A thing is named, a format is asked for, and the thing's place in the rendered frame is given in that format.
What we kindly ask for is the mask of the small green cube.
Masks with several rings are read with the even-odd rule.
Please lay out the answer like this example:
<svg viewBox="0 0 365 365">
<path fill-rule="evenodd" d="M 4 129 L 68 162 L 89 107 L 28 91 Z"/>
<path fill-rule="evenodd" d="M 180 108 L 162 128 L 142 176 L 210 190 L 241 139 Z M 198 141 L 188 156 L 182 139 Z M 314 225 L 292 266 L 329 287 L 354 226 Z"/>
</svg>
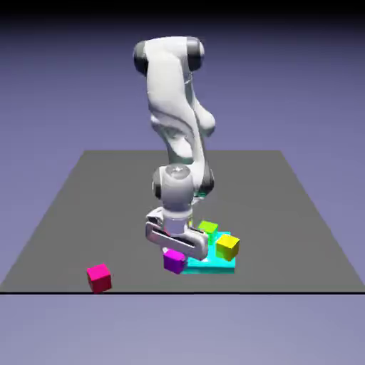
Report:
<svg viewBox="0 0 365 365">
<path fill-rule="evenodd" d="M 209 222 L 206 220 L 202 220 L 198 225 L 198 229 L 203 231 L 208 235 L 208 244 L 212 245 L 215 241 L 215 237 L 218 230 L 218 224 L 214 222 Z"/>
</svg>

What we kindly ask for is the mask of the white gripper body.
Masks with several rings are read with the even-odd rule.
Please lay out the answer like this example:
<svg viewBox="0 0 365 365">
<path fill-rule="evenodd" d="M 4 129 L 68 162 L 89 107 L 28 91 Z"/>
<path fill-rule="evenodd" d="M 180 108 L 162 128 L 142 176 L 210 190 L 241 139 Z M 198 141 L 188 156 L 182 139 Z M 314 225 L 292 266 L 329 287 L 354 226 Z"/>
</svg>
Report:
<svg viewBox="0 0 365 365">
<path fill-rule="evenodd" d="M 203 260 L 208 253 L 207 234 L 188 225 L 184 226 L 182 233 L 173 235 L 148 221 L 145 224 L 145 236 L 147 240 L 161 248 L 172 249 L 194 259 Z"/>
</svg>

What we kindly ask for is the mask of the large cyan box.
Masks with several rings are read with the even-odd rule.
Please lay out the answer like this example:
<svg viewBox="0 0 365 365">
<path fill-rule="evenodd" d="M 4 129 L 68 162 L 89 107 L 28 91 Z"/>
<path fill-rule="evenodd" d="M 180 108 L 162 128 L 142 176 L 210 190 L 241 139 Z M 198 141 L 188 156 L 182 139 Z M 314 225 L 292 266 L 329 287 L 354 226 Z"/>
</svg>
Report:
<svg viewBox="0 0 365 365">
<path fill-rule="evenodd" d="M 206 258 L 204 260 L 196 260 L 191 257 L 187 259 L 183 274 L 231 274 L 235 272 L 236 261 L 233 258 L 227 261 L 216 255 L 216 241 L 223 235 L 231 235 L 231 232 L 217 231 Z"/>
</svg>

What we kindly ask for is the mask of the small yellow cube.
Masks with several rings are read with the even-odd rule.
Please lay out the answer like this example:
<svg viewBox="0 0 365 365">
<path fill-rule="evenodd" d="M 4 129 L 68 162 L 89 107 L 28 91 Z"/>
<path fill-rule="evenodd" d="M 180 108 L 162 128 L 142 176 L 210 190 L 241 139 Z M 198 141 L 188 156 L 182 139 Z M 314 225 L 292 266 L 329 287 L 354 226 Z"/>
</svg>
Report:
<svg viewBox="0 0 365 365">
<path fill-rule="evenodd" d="M 223 233 L 215 243 L 216 256 L 228 262 L 232 261 L 239 252 L 240 239 Z"/>
</svg>

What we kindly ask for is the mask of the small purple cube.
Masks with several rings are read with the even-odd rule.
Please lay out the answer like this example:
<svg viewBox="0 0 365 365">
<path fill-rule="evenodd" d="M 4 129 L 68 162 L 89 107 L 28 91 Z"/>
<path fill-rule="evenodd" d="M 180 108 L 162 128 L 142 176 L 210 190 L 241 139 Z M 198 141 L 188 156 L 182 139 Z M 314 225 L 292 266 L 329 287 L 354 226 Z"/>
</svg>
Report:
<svg viewBox="0 0 365 365">
<path fill-rule="evenodd" d="M 168 249 L 163 253 L 163 267 L 167 271 L 180 274 L 184 271 L 186 256 L 178 251 Z"/>
</svg>

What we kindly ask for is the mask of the small pink cube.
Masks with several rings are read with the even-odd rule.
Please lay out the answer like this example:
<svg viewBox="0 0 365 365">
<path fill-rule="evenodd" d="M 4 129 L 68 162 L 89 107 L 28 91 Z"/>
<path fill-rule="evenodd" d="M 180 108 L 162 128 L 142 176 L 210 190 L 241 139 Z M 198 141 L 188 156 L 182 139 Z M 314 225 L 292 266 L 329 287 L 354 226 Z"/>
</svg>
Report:
<svg viewBox="0 0 365 365">
<path fill-rule="evenodd" d="M 105 263 L 88 268 L 86 274 L 92 293 L 100 294 L 112 288 L 110 270 Z"/>
</svg>

